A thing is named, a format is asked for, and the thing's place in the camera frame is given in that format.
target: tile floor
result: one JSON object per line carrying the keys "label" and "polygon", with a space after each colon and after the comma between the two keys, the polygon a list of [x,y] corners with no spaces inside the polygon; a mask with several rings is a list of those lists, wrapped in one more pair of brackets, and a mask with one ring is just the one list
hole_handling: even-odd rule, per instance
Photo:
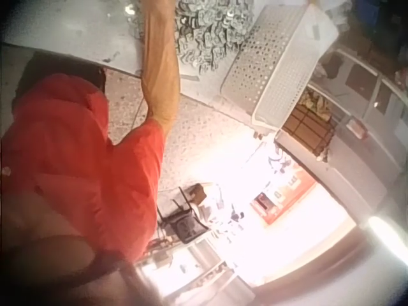
{"label": "tile floor", "polygon": [[[12,123],[11,100],[32,51],[1,48],[1,135]],[[140,81],[108,71],[106,95],[110,101],[109,135],[118,143],[145,119]],[[178,121],[168,137],[158,203],[163,213],[172,210],[177,187],[197,182],[219,182],[242,166],[259,146],[253,130],[205,105],[182,98]]]}

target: pile of metal pieces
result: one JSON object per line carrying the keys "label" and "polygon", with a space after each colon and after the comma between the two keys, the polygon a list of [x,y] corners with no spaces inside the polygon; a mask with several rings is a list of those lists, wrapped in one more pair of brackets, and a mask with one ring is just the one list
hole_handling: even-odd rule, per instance
{"label": "pile of metal pieces", "polygon": [[[140,0],[133,0],[138,38],[144,37]],[[252,26],[254,0],[178,0],[175,18],[177,54],[203,74],[215,71],[229,52],[236,53]]]}

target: red shirt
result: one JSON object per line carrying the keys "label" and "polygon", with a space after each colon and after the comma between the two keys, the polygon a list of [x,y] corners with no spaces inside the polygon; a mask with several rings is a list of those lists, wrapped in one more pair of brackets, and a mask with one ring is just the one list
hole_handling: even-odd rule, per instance
{"label": "red shirt", "polygon": [[161,126],[149,119],[112,145],[105,95],[67,75],[38,83],[13,115],[1,140],[2,194],[39,193],[93,247],[138,259],[156,230]]}

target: person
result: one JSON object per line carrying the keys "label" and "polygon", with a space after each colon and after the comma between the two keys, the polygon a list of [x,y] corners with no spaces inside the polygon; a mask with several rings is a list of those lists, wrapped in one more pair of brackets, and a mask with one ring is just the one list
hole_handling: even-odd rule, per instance
{"label": "person", "polygon": [[1,140],[2,295],[10,303],[161,304],[132,263],[156,229],[164,143],[179,107],[175,0],[142,6],[149,110],[118,145],[108,137],[103,69],[41,54],[27,64]]}

